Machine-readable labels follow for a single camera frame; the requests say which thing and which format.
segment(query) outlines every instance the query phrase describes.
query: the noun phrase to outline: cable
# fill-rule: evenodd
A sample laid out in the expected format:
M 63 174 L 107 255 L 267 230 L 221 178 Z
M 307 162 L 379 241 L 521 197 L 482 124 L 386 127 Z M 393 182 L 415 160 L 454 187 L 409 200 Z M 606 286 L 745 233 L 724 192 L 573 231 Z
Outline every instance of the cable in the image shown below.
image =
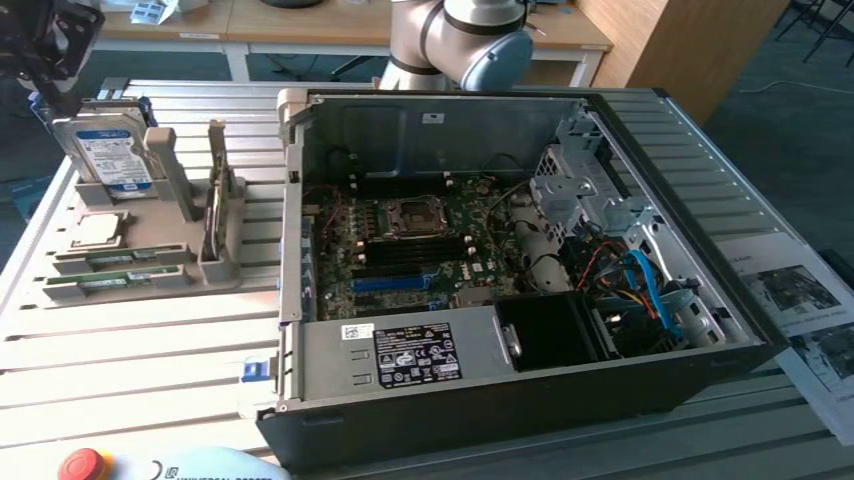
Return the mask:
M 554 253 L 543 253 L 539 257 L 537 257 L 537 260 L 534 260 L 534 261 L 531 262 L 531 265 L 529 265 L 529 266 L 525 268 L 525 270 L 522 271 L 522 273 L 527 273 L 527 272 L 530 272 L 530 271 L 531 271 L 531 269 L 537 266 L 537 264 L 538 264 L 539 262 L 542 262 L 542 261 L 543 261 L 543 259 L 545 259 L 545 258 L 554 258 L 554 259 L 558 261 L 558 263 L 560 263 L 561 265 L 564 265 L 564 262 L 561 261 L 561 257 L 560 257 L 558 255 L 555 255 Z
M 588 275 L 590 275 L 590 271 L 593 270 L 593 266 L 597 263 L 597 259 L 600 258 L 600 254 L 606 247 L 617 245 L 614 242 L 602 242 L 600 247 L 594 250 L 593 256 L 590 257 L 590 262 L 588 262 L 588 267 L 585 268 L 585 273 L 582 273 L 582 277 L 578 280 L 578 285 L 576 285 L 576 289 L 581 289 L 585 286 L 585 282 L 588 281 Z
M 514 229 L 517 227 L 517 224 L 522 223 L 523 225 L 527 225 L 529 230 L 531 230 L 534 233 L 539 233 L 539 227 L 537 225 L 534 225 L 531 222 L 529 222 L 527 220 L 514 220 L 513 222 L 510 222 L 507 224 L 507 231 L 510 231 L 511 229 Z
M 614 290 L 621 295 L 628 296 L 638 305 L 644 305 L 644 300 L 634 293 L 629 293 L 626 290 Z
M 305 80 L 306 75 L 309 75 L 311 73 L 311 71 L 314 70 L 315 65 L 318 63 L 318 59 L 321 58 L 321 55 L 315 55 L 315 58 L 311 61 L 311 65 L 309 65 L 309 68 L 306 69 L 306 71 L 303 73 L 295 73 L 294 70 L 291 70 L 289 67 L 286 67 L 285 64 L 282 62 L 279 62 L 279 60 L 277 59 L 274 54 L 269 53 L 266 55 L 266 57 L 267 57 L 267 60 L 270 60 L 279 67 L 278 70 L 273 71 L 274 73 L 281 73 L 283 75 L 293 75 L 294 78 L 297 79 L 297 81 L 302 82 Z M 283 58 L 286 60 L 293 60 L 294 58 L 297 58 L 297 55 L 293 55 L 290 57 L 285 57 L 283 56 Z
M 333 209 L 333 215 L 330 216 L 330 220 L 326 222 L 326 225 L 323 225 L 323 228 L 321 229 L 321 236 L 325 237 L 326 236 L 326 231 L 330 228 L 330 225 L 333 225 L 333 222 L 335 221 L 335 217 L 338 216 L 338 211 L 341 210 L 341 207 L 343 205 L 343 201 L 342 201 L 342 192 L 337 189 L 335 190 L 335 208 Z
M 15 89 L 19 88 L 18 82 L 14 80 L 0 79 L 0 107 L 8 110 L 8 114 L 14 118 L 20 119 L 31 119 L 34 118 L 34 114 L 30 110 L 19 110 L 19 108 L 12 105 L 12 100 L 10 100 L 10 93 L 15 94 Z
M 840 88 L 822 87 L 821 85 L 813 85 L 812 83 L 801 83 L 801 82 L 790 82 L 789 80 L 777 80 L 776 82 L 769 83 L 765 87 L 757 88 L 754 90 L 740 90 L 738 93 L 762 93 L 766 90 L 770 90 L 777 85 L 789 84 L 797 85 L 800 87 L 816 88 L 817 90 L 825 90 L 828 92 L 834 93 L 845 93 L 848 95 L 854 95 L 854 90 L 842 90 Z
M 514 157 L 513 155 L 510 155 L 509 153 L 498 153 L 498 154 L 493 155 L 490 158 L 487 158 L 486 162 L 483 162 L 481 164 L 481 170 L 482 171 L 486 170 L 486 166 L 490 163 L 493 163 L 495 160 L 498 160 L 499 158 L 506 158 L 507 160 L 510 160 L 514 163 L 514 165 L 517 167 L 519 167 L 519 170 L 522 170 L 523 172 L 529 171 L 529 169 L 522 166 L 522 163 L 519 162 L 519 159 L 517 157 Z
M 522 182 L 519 182 L 510 190 L 507 190 L 501 197 L 498 197 L 498 200 L 495 200 L 495 203 L 490 206 L 490 208 L 486 211 L 486 216 L 483 217 L 483 221 L 486 223 L 486 233 L 490 236 L 490 243 L 493 243 L 493 246 L 495 248 L 499 248 L 498 246 L 498 242 L 495 241 L 495 236 L 493 235 L 493 230 L 490 229 L 490 217 L 493 217 L 493 212 L 495 211 L 495 207 L 498 207 L 498 205 L 501 205 L 501 203 L 507 199 L 507 197 L 510 197 L 510 195 L 513 195 L 517 190 L 521 190 L 522 187 L 525 187 L 529 184 L 529 180 L 523 180 Z
M 333 185 L 317 185 L 314 187 L 309 187 L 309 189 L 303 192 L 303 198 L 307 197 L 309 195 L 311 195 L 314 192 L 323 190 L 323 189 L 331 189 L 333 191 L 335 191 L 335 187 Z
M 662 298 L 658 295 L 658 287 L 656 285 L 656 272 L 653 271 L 650 260 L 646 258 L 646 256 L 640 250 L 629 250 L 629 252 L 626 253 L 636 259 L 636 261 L 641 265 L 641 270 L 644 271 L 644 277 L 646 279 L 646 286 L 650 290 L 650 299 L 653 300 L 653 305 L 656 306 L 656 310 L 658 311 L 658 316 L 662 319 L 662 324 L 665 328 L 670 330 L 670 332 L 677 337 L 681 337 L 682 332 L 680 331 L 680 328 L 673 323 L 673 317 L 670 316 L 670 312 L 668 311 L 668 308 L 665 307 L 665 303 L 662 302 Z

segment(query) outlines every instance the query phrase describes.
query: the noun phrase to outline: barcode sticker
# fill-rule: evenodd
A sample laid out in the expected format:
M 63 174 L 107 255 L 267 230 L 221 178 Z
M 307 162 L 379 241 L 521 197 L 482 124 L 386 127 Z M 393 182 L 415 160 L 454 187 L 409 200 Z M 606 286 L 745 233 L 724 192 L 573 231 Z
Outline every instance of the barcode sticker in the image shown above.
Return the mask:
M 203 40 L 219 40 L 217 33 L 179 33 L 182 38 L 199 38 Z
M 426 113 L 422 115 L 425 125 L 442 125 L 445 123 L 445 113 Z
M 92 265 L 108 265 L 119 263 L 134 263 L 134 257 L 130 255 L 116 255 L 114 257 L 98 257 L 87 260 Z
M 80 288 L 99 289 L 99 288 L 124 287 L 127 283 L 128 282 L 120 278 L 116 278 L 114 280 L 95 280 L 92 282 L 82 282 Z
M 342 340 L 362 340 L 374 337 L 374 324 L 342 325 Z

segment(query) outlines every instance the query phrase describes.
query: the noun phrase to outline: blue pcie slot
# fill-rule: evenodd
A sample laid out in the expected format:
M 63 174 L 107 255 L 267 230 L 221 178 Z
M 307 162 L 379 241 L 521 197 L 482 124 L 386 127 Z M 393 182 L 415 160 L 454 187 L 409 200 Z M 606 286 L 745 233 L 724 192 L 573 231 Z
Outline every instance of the blue pcie slot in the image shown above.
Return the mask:
M 397 290 L 429 290 L 434 275 L 407 277 L 359 278 L 353 281 L 354 293 L 371 293 Z

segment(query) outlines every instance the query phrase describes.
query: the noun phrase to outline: gray floor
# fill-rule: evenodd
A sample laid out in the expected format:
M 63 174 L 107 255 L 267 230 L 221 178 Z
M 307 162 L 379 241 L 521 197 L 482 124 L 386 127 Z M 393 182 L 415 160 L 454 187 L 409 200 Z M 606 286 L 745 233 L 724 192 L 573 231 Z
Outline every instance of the gray floor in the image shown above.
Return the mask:
M 784 41 L 766 41 L 706 131 L 813 245 L 837 249 L 854 262 L 854 209 L 846 208 L 854 180 L 854 95 L 794 86 L 756 95 L 738 93 L 774 80 L 853 89 L 854 68 L 844 68 L 852 44 L 832 40 L 810 63 L 801 63 L 816 38 L 817 34 L 798 25 Z M 278 57 L 309 81 L 329 80 L 330 71 L 346 60 L 321 57 L 315 62 L 313 56 Z M 383 65 L 382 60 L 373 60 L 342 81 L 369 81 L 382 73 Z M 254 80 L 297 80 L 293 74 L 273 72 L 278 67 L 266 56 L 251 56 L 250 67 Z M 226 59 L 218 54 L 95 52 L 80 78 L 80 93 L 92 94 L 108 76 L 230 79 Z M 0 94 L 2 266 L 26 226 L 8 204 L 8 182 L 51 175 L 62 151 L 39 122 L 19 115 L 26 111 L 24 92 L 4 83 Z

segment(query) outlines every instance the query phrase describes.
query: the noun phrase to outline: chair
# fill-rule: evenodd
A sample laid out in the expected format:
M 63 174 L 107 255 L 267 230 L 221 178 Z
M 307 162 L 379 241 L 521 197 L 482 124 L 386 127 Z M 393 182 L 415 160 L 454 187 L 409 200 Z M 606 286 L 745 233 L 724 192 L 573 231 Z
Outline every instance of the chair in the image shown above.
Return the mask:
M 786 35 L 789 30 L 792 30 L 792 27 L 794 27 L 796 24 L 800 21 L 802 21 L 802 19 L 810 14 L 812 15 L 810 15 L 810 20 L 808 22 L 808 28 L 810 28 L 810 30 L 813 30 L 813 24 L 816 23 L 816 20 L 818 19 L 818 14 L 820 14 L 820 11 L 821 11 L 822 7 L 825 6 L 826 1 L 828 0 L 810 0 L 809 4 L 801 4 L 800 2 L 796 2 L 794 0 L 792 1 L 792 3 L 789 4 L 789 8 L 793 8 L 796 5 L 800 5 L 798 8 L 800 8 L 801 12 L 798 13 L 798 16 L 792 21 L 792 23 L 789 23 L 789 25 L 786 25 L 786 28 L 784 28 L 784 31 L 780 32 L 780 35 L 777 35 L 776 40 L 780 40 L 784 37 L 784 35 Z M 837 3 L 842 7 L 842 9 L 840 10 L 840 13 L 834 17 L 833 21 L 830 22 L 830 25 L 821 32 L 821 36 L 818 37 L 818 40 L 813 44 L 813 48 L 810 49 L 810 52 L 806 54 L 806 57 L 804 57 L 804 63 L 806 63 L 810 60 L 810 57 L 813 56 L 816 51 L 821 48 L 822 44 L 825 43 L 825 40 L 828 40 L 829 38 L 836 38 L 836 39 L 842 39 L 842 40 L 849 40 L 849 41 L 852 40 L 850 37 L 832 37 L 830 35 L 832 35 L 834 29 L 840 26 L 840 23 L 842 23 L 842 19 L 845 18 L 845 16 L 852 11 L 852 8 L 854 8 L 854 0 L 832 0 L 832 1 L 834 3 Z M 782 21 L 782 16 L 781 16 L 780 20 L 777 21 L 778 25 L 780 25 L 781 21 Z M 854 54 L 849 58 L 849 61 L 846 63 L 846 67 L 852 64 L 853 60 L 854 60 Z

